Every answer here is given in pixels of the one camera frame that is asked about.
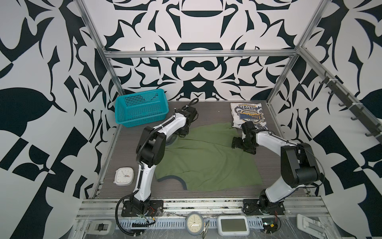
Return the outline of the white tank top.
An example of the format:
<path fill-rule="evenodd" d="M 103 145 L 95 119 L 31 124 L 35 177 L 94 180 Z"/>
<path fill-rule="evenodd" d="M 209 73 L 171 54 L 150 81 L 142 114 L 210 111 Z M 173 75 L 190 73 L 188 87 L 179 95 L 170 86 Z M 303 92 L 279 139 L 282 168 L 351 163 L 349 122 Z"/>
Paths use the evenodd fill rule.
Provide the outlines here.
<path fill-rule="evenodd" d="M 252 122 L 256 129 L 268 130 L 261 104 L 231 103 L 233 127 L 241 128 L 245 122 Z"/>

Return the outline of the green tank top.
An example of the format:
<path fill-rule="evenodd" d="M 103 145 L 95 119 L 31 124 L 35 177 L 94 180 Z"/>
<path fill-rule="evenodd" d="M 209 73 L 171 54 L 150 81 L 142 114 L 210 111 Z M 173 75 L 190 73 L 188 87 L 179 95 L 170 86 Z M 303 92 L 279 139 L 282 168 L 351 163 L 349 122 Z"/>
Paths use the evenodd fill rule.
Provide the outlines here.
<path fill-rule="evenodd" d="M 176 179 L 185 190 L 204 192 L 262 184 L 254 156 L 231 147 L 238 136 L 229 122 L 190 129 L 166 147 L 156 179 Z"/>

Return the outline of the teal plastic basket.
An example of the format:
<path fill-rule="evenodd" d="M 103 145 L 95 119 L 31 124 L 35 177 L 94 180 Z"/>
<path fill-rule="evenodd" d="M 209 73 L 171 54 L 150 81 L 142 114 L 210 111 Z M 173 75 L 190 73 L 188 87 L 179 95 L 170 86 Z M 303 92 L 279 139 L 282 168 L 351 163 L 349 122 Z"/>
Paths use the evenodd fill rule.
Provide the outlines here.
<path fill-rule="evenodd" d="M 125 127 L 164 120 L 168 112 L 168 100 L 162 89 L 119 96 L 115 102 L 115 121 Z"/>

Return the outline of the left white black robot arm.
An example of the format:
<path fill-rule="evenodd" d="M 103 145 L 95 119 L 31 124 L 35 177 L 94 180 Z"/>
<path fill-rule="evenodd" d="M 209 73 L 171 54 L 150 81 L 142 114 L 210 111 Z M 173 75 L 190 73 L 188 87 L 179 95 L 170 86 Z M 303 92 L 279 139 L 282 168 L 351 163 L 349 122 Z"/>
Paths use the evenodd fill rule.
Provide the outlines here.
<path fill-rule="evenodd" d="M 136 207 L 143 207 L 150 200 L 155 168 L 164 157 L 168 139 L 173 135 L 186 136 L 197 115 L 196 108 L 186 105 L 174 109 L 172 116 L 161 124 L 143 130 L 136 150 L 136 162 L 139 165 L 137 182 L 130 197 Z"/>

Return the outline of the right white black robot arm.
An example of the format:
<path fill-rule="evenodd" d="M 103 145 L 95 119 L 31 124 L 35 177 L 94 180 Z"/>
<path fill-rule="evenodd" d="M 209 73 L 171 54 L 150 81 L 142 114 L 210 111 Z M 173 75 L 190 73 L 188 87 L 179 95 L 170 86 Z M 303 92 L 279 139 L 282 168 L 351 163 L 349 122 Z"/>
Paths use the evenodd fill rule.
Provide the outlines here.
<path fill-rule="evenodd" d="M 295 143 L 276 136 L 269 130 L 256 129 L 249 121 L 242 126 L 242 137 L 234 137 L 232 148 L 239 148 L 255 155 L 258 146 L 263 146 L 280 156 L 281 176 L 259 197 L 259 209 L 279 205 L 286 197 L 299 188 L 305 188 L 320 181 L 323 172 L 312 148 L 307 143 Z"/>

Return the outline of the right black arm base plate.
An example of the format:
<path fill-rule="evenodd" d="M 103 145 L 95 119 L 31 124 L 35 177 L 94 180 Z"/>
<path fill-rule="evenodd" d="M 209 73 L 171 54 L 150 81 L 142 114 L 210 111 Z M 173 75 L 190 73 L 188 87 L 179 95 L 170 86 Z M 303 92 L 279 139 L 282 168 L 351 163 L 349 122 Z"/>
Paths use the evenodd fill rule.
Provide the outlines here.
<path fill-rule="evenodd" d="M 244 199 L 242 212 L 247 216 L 284 215 L 283 201 L 271 203 L 267 199 Z"/>

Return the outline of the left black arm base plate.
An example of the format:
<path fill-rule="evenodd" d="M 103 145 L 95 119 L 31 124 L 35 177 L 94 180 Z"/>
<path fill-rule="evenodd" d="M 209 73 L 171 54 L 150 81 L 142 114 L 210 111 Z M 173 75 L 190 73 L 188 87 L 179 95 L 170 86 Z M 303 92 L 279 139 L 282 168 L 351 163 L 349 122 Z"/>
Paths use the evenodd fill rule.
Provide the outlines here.
<path fill-rule="evenodd" d="M 146 200 L 144 202 L 137 200 L 127 200 L 123 202 L 122 217 L 135 217 L 139 215 L 154 217 L 163 212 L 163 200 Z"/>

